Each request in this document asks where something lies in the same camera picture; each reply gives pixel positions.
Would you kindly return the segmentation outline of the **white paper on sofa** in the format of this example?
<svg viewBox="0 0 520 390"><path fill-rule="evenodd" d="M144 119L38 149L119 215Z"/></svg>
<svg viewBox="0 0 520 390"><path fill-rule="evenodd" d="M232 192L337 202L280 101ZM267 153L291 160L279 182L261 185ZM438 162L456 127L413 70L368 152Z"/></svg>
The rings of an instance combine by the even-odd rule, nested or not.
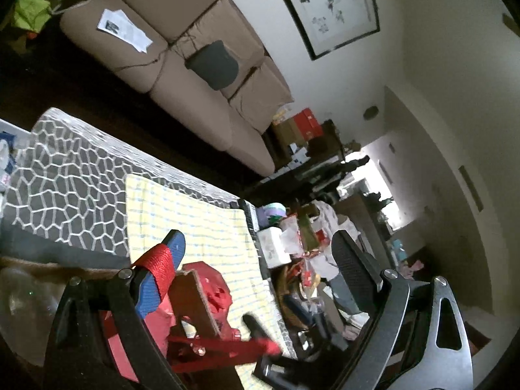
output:
<svg viewBox="0 0 520 390"><path fill-rule="evenodd" d="M146 53L148 47L152 44L152 40L145 32L134 25L122 10L110 11L105 9L102 12L97 29L130 44L140 53Z"/></svg>

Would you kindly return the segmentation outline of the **white tissue box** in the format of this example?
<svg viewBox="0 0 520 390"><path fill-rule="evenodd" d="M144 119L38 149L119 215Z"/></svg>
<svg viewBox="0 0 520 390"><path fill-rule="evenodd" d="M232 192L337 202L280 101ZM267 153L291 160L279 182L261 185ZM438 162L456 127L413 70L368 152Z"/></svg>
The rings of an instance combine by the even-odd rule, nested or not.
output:
<svg viewBox="0 0 520 390"><path fill-rule="evenodd" d="M291 262L291 256L285 251L282 242L282 230L277 227L269 227L257 234L262 254L268 269L277 268Z"/></svg>

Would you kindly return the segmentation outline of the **dark cushion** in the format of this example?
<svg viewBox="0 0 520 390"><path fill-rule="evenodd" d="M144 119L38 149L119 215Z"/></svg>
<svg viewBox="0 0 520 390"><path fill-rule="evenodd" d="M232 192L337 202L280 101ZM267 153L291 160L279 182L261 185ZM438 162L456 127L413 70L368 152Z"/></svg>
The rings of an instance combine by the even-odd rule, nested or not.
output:
<svg viewBox="0 0 520 390"><path fill-rule="evenodd" d="M239 74L239 63L228 53L223 41L213 41L202 47L186 60L185 67L214 91L230 86Z"/></svg>

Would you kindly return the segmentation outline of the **brown sofa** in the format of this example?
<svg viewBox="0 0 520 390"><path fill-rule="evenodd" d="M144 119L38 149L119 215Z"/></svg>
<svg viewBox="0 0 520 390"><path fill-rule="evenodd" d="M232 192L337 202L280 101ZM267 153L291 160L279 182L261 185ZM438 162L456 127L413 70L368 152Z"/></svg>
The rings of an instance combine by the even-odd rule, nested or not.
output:
<svg viewBox="0 0 520 390"><path fill-rule="evenodd" d="M152 40L146 53L97 29L102 12L122 10ZM93 0L66 11L65 35L217 150L267 177L275 170L263 136L292 93L232 0ZM239 63L230 86L214 91L185 67L202 47L223 41Z"/></svg>

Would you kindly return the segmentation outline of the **framed bird painting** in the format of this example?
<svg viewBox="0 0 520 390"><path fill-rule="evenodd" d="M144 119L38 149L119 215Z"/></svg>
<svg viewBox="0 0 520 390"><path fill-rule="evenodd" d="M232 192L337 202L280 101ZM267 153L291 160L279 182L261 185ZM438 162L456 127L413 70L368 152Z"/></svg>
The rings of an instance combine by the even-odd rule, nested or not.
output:
<svg viewBox="0 0 520 390"><path fill-rule="evenodd" d="M311 60L380 32L375 0L284 0Z"/></svg>

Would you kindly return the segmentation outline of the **red gift bag box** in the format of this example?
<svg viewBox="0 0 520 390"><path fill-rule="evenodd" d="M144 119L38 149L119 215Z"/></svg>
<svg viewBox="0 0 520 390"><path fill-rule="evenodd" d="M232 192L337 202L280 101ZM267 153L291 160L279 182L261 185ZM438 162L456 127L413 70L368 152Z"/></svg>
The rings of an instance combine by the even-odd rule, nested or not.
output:
<svg viewBox="0 0 520 390"><path fill-rule="evenodd" d="M228 322L233 299L221 273L204 262L176 271L180 244L157 244L133 262L142 273L136 291L136 311L145 322L175 373L219 370L252 364L264 354L282 354L267 336L243 340Z"/></svg>

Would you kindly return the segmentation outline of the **red box on shelf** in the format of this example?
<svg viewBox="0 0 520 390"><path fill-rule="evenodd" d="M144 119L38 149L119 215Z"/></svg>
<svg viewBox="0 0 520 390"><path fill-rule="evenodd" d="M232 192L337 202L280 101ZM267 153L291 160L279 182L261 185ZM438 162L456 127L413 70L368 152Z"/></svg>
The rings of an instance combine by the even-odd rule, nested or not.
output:
<svg viewBox="0 0 520 390"><path fill-rule="evenodd" d="M292 120L307 142L323 135L322 125L310 108L305 108L298 114L295 114Z"/></svg>

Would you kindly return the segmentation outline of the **green cloth bag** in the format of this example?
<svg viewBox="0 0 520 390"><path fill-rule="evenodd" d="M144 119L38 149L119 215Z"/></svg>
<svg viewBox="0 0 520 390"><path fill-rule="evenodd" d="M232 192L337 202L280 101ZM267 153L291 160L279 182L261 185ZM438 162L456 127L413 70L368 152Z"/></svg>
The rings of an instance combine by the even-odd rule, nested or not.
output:
<svg viewBox="0 0 520 390"><path fill-rule="evenodd" d="M51 18L48 0L17 0L11 24L31 33L40 33Z"/></svg>

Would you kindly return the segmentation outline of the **yellow plaid cloth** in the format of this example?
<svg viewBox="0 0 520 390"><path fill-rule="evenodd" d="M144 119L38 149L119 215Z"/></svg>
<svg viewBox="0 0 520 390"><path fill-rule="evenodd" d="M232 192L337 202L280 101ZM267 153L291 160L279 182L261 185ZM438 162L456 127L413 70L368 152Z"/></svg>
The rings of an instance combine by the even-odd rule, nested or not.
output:
<svg viewBox="0 0 520 390"><path fill-rule="evenodd" d="M126 231L133 262L160 243L168 231L181 231L186 238L182 263L205 262L227 283L233 300L227 317L230 325L239 329L244 339L249 338L241 317L252 313L283 354L296 357L271 281L262 278L243 210L197 200L136 174L126 177L125 194Z"/></svg>

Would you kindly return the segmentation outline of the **clear plastic tub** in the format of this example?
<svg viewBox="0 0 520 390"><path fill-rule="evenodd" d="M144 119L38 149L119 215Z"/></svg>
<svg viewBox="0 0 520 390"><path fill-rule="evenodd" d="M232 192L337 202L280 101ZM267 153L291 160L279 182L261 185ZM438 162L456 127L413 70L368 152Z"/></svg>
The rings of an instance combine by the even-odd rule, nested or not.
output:
<svg viewBox="0 0 520 390"><path fill-rule="evenodd" d="M63 290L63 284L41 281L20 268L1 270L1 335L29 364L44 364Z"/></svg>

